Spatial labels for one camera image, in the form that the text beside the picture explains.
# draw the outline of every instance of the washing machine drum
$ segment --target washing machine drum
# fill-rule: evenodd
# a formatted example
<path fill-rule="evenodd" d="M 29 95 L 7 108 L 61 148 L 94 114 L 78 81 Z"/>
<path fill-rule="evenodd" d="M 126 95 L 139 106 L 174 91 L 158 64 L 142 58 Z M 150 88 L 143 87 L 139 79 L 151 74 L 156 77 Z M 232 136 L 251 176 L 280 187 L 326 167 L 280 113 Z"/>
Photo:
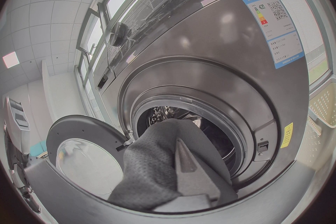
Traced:
<path fill-rule="evenodd" d="M 118 113 L 119 130 L 134 139 L 165 118 L 194 121 L 227 163 L 239 201 L 164 215 L 112 205 L 99 198 L 101 190 L 89 194 L 60 171 L 62 149 L 89 147 L 83 141 L 91 141 L 122 170 L 129 137 L 98 120 L 73 116 L 50 130 L 53 165 L 33 160 L 27 169 L 28 177 L 48 180 L 33 189 L 58 221 L 190 223 L 192 217 L 193 223 L 280 223 L 288 216 L 306 191 L 306 175 L 313 173 L 294 162 L 307 121 L 307 64 L 293 24 L 289 29 L 271 12 L 273 5 L 283 8 L 281 2 L 248 1 L 169 0 L 148 14 L 136 4 L 115 28 L 123 28 L 121 38 L 107 45 L 113 76 L 105 74 L 104 83 L 97 83 L 106 109 Z M 77 144 L 66 145 L 73 139 Z M 43 173 L 34 173 L 37 168 Z"/>

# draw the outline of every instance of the wall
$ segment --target wall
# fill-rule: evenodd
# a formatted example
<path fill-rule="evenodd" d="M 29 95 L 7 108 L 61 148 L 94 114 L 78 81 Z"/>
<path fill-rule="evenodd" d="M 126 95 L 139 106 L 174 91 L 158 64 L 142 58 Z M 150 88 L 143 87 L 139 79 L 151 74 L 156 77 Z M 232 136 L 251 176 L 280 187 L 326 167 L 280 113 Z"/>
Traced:
<path fill-rule="evenodd" d="M 67 115 L 87 115 L 73 72 L 49 76 L 42 62 L 43 87 L 53 122 Z"/>
<path fill-rule="evenodd" d="M 6 96 L 22 104 L 30 126 L 31 155 L 46 151 L 45 140 L 53 122 L 44 96 L 42 79 L 7 92 L 2 96 L 2 104 Z"/>

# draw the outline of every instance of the gray cloth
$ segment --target gray cloth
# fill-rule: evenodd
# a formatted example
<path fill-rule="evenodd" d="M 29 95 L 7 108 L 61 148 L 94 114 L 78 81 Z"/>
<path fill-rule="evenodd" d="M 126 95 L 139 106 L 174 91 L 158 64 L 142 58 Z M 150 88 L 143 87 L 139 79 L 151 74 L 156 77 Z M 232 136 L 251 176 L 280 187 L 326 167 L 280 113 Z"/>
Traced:
<path fill-rule="evenodd" d="M 223 191 L 220 201 L 235 200 L 229 171 L 210 140 L 192 121 L 168 119 L 150 126 L 125 150 L 124 177 L 108 201 L 130 209 L 151 210 L 181 196 L 174 169 L 177 137 Z"/>

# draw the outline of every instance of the door glass window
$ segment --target door glass window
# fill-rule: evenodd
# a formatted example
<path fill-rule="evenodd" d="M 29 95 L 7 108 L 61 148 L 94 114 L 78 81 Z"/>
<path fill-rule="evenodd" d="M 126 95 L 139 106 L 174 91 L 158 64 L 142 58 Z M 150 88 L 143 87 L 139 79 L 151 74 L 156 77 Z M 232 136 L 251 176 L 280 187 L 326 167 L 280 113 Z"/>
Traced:
<path fill-rule="evenodd" d="M 61 143 L 56 168 L 79 187 L 104 200 L 123 178 L 121 167 L 111 154 L 79 138 Z"/>

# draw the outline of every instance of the washing machine door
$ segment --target washing machine door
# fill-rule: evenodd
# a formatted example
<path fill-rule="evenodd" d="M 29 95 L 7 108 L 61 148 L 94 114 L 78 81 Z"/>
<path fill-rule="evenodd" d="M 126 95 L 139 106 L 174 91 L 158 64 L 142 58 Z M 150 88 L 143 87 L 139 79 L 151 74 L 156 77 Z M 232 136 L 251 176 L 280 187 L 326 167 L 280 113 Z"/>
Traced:
<path fill-rule="evenodd" d="M 131 141 L 112 126 L 95 118 L 66 116 L 56 121 L 49 130 L 46 140 L 49 158 L 30 158 L 27 171 L 28 174 L 31 171 L 36 174 L 49 171 L 50 176 L 63 179 L 61 185 L 70 184 L 106 200 L 122 180 L 124 149 Z M 48 169 L 36 168 L 36 163 L 32 161 Z M 38 187 L 33 177 L 28 177 L 32 189 L 37 193 Z M 43 192 L 38 196 L 43 201 L 49 193 Z"/>

